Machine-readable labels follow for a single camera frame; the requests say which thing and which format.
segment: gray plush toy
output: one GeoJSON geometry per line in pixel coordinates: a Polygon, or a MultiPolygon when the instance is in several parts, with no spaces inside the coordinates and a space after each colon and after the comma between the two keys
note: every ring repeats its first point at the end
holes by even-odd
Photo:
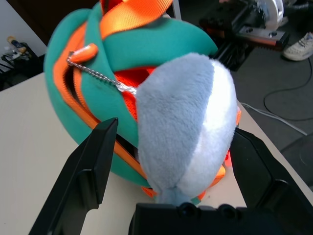
{"type": "Polygon", "coordinates": [[[229,71],[207,56],[167,62],[139,86],[138,156],[157,202],[180,205],[213,182],[236,127],[229,71]]]}

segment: white cable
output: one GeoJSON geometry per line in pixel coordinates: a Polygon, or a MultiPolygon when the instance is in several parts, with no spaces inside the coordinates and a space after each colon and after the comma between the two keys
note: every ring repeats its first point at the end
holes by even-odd
{"type": "Polygon", "coordinates": [[[302,135],[305,135],[305,136],[308,135],[308,134],[305,133],[303,130],[299,129],[298,127],[296,127],[296,126],[294,126],[294,125],[292,125],[292,124],[290,124],[289,122],[287,122],[286,120],[280,118],[279,116],[277,116],[277,115],[275,115],[275,114],[272,114],[272,113],[270,113],[270,112],[267,112],[267,111],[264,111],[264,110],[261,110],[261,109],[256,109],[256,108],[254,108],[254,107],[252,107],[251,105],[248,105],[248,104],[246,104],[246,103],[241,103],[241,104],[242,104],[243,106],[248,107],[248,108],[250,108],[250,109],[253,109],[254,111],[256,111],[256,112],[258,112],[258,113],[260,113],[260,114],[262,114],[262,115],[265,115],[265,116],[267,116],[267,117],[269,117],[269,118],[273,118],[273,119],[276,119],[276,120],[281,121],[282,123],[286,124],[287,126],[291,127],[292,129],[294,129],[294,130],[300,132],[302,135]]]}

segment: bottle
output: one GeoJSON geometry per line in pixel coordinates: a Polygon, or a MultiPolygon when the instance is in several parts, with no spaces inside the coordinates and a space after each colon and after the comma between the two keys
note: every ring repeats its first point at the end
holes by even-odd
{"type": "Polygon", "coordinates": [[[20,53],[24,54],[26,52],[26,47],[24,47],[22,44],[20,44],[15,37],[10,36],[7,38],[7,41],[13,45],[14,47],[16,47],[17,50],[19,50],[20,53]]]}

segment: table surface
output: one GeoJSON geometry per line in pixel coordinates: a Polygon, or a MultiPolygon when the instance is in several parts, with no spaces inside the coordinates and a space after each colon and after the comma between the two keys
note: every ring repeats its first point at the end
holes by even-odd
{"type": "MultiPolygon", "coordinates": [[[[239,127],[264,141],[313,204],[310,189],[242,106],[241,109],[239,127]]],[[[24,235],[30,231],[76,147],[53,111],[43,73],[0,92],[1,234],[24,235]]],[[[127,235],[138,202],[152,200],[139,186],[110,173],[103,203],[87,214],[81,234],[127,235]]],[[[231,168],[226,169],[224,179],[208,190],[201,205],[218,207],[223,203],[245,206],[231,168]]]]}

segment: sneaker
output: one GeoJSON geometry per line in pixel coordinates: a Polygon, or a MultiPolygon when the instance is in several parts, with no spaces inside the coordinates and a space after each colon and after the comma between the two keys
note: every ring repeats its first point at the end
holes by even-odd
{"type": "Polygon", "coordinates": [[[313,34],[310,32],[283,52],[283,56],[294,61],[305,60],[311,55],[313,55],[313,34]]]}

